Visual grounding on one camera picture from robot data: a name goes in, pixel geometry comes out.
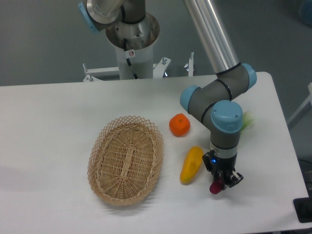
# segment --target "red object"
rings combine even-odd
[[[220,179],[215,180],[211,185],[210,185],[210,192],[212,194],[218,194],[223,190],[223,183]]]
[[[181,137],[188,133],[191,124],[186,116],[182,113],[175,115],[169,122],[171,132],[176,137]]]

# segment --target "gray joint housing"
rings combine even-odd
[[[211,120],[211,111],[220,100],[232,100],[246,92],[249,74],[243,65],[217,75],[218,79],[203,88],[197,88],[189,101],[188,112],[211,131],[211,142],[222,149],[231,149],[239,142],[240,131],[225,133],[216,128]]]

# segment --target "white table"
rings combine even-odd
[[[209,131],[179,104],[187,86],[215,76],[0,87],[0,233],[159,234],[259,233],[309,228],[293,199],[306,187],[272,78],[236,99],[256,116],[240,139],[236,170],[244,180],[217,195],[203,166],[179,182],[188,150],[206,152]],[[191,130],[174,137],[169,120],[185,113]],[[145,117],[163,134],[164,161],[147,199],[115,209],[90,189],[87,165],[101,129],[126,115]]]

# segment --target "gray floor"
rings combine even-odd
[[[79,2],[0,0],[0,86],[80,82],[83,63],[88,68],[117,65],[104,33],[88,31]],[[194,51],[196,75],[213,74],[183,2],[146,4],[161,26],[154,62],[169,57],[173,60],[169,74],[184,76],[183,65]],[[312,82],[312,28],[300,21],[299,4],[299,0],[217,2],[240,60],[272,75],[285,118],[308,96]],[[312,160],[312,111],[290,133],[297,156]]]

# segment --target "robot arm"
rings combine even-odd
[[[203,88],[188,87],[182,93],[180,103],[211,131],[210,151],[203,156],[203,161],[214,176],[210,191],[217,194],[243,179],[234,167],[243,111],[232,100],[249,90],[256,83],[257,76],[250,65],[238,60],[212,1],[184,2],[217,79]]]
[[[151,31],[144,24],[145,0],[84,1],[79,6],[80,11],[85,18],[87,16],[86,21],[91,20],[97,29],[117,24],[116,35],[120,41],[128,42],[133,49],[146,46]],[[232,100],[249,90],[257,78],[250,65],[241,64],[238,60],[213,2],[184,0],[184,3],[217,79],[203,88],[195,85],[188,87],[181,94],[180,104],[211,131],[210,151],[203,156],[203,161],[214,176],[210,191],[217,194],[243,179],[234,167],[243,112]]]

